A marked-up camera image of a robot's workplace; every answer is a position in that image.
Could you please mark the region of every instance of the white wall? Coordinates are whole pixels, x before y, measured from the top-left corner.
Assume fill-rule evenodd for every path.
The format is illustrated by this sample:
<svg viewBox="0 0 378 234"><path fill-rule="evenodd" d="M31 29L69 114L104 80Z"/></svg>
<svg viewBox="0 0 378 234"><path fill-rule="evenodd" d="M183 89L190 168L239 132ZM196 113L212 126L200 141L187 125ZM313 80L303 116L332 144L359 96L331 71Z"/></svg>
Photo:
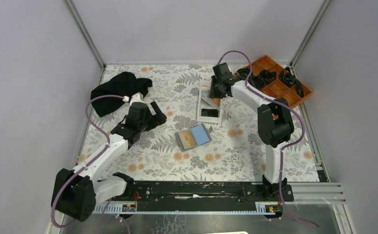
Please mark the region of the white wall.
<svg viewBox="0 0 378 234"><path fill-rule="evenodd" d="M63 1L0 1L0 234L44 233L99 73Z"/></svg>
<svg viewBox="0 0 378 234"><path fill-rule="evenodd" d="M357 233L378 233L378 1L333 1L297 64Z"/></svg>
<svg viewBox="0 0 378 234"><path fill-rule="evenodd" d="M322 0L74 0L106 63L290 61ZM245 59L228 55L228 60Z"/></svg>

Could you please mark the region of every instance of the floral pattern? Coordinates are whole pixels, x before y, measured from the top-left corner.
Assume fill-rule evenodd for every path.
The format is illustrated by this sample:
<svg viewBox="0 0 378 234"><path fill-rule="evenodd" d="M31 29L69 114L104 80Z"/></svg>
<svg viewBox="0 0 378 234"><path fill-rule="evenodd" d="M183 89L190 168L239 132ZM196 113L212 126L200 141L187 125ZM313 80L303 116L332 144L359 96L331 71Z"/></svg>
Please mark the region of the floral pattern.
<svg viewBox="0 0 378 234"><path fill-rule="evenodd" d="M102 179L116 172L135 180L192 181L261 181L265 172L265 145L257 134L256 113L235 98L223 100L220 124L205 123L213 129L210 143L181 152L174 133L191 128L196 121L199 86L208 84L213 75L212 65L109 65L102 82L129 71L136 77L150 78L153 87L144 101L156 101L168 117L167 122L149 132L125 154L110 165ZM231 66L232 71L240 65ZM110 132L128 112L123 105L114 113L99 118L96 124ZM291 140L301 134L301 126L293 116L295 131ZM85 160L105 143L104 136L92 126L88 129L79 161ZM311 149L305 137L285 151L284 172L289 181L319 181Z"/></svg>

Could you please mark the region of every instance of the black cloth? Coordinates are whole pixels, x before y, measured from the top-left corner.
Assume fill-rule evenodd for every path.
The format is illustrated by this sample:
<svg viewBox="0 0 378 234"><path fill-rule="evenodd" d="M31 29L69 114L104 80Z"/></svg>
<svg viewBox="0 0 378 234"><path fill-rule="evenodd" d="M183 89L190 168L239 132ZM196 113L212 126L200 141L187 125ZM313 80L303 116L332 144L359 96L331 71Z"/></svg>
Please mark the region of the black cloth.
<svg viewBox="0 0 378 234"><path fill-rule="evenodd" d="M90 100L102 95L120 95L132 97L136 93L141 93L145 97L148 94L148 88L152 87L152 80L148 78L136 79L131 72L122 72L113 77L110 81L97 86L92 90ZM92 103L96 113L103 117L119 109L125 102L116 97L106 97L98 99Z"/></svg>

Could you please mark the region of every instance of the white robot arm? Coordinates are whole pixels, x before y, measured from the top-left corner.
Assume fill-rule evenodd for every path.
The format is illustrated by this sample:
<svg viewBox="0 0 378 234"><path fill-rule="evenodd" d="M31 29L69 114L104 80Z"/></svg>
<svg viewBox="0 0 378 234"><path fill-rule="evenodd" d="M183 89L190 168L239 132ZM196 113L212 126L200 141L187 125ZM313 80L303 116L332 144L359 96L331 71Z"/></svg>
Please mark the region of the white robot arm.
<svg viewBox="0 0 378 234"><path fill-rule="evenodd" d="M133 179L125 174L115 173L106 180L98 180L105 168L140 139L142 132L166 122L166 116L160 111L156 102L152 102L151 106L155 115L151 114L147 104L141 100L141 94L132 96L125 123L120 122L111 131L108 145L102 145L72 170L63 168L58 172L51 201L52 207L57 194L61 193L55 209L82 222L101 202L114 196L133 194Z"/></svg>
<svg viewBox="0 0 378 234"><path fill-rule="evenodd" d="M266 170L263 183L267 185L268 193L279 190L276 186L279 181L282 181L283 187L286 185L285 173L279 180L281 148L287 144L294 132L290 111L268 101L274 98L253 87L249 88L254 89L255 93L251 92L247 89L245 80L241 76L234 77L226 63L214 66L213 71L215 75L212 76L210 86L211 98L234 97L257 113L258 135L266 147ZM284 98L276 99L276 101L288 105Z"/></svg>

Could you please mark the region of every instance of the orange compartment organizer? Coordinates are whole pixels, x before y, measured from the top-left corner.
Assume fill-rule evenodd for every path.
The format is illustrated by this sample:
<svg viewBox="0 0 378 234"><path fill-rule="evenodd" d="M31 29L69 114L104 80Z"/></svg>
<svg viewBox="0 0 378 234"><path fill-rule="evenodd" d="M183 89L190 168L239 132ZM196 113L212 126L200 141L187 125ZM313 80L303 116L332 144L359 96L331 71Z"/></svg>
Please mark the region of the orange compartment organizer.
<svg viewBox="0 0 378 234"><path fill-rule="evenodd" d="M252 63L252 72L256 76L259 75L262 70L277 72L276 80L265 86L261 90L261 92L274 98L285 98L288 101L288 105L292 108L295 108L312 95L312 90L301 82L302 89L304 91L304 97L298 96L297 85L288 88L288 86L286 86L279 80L279 74L283 69L284 68L281 65L271 59L268 55L265 55Z"/></svg>

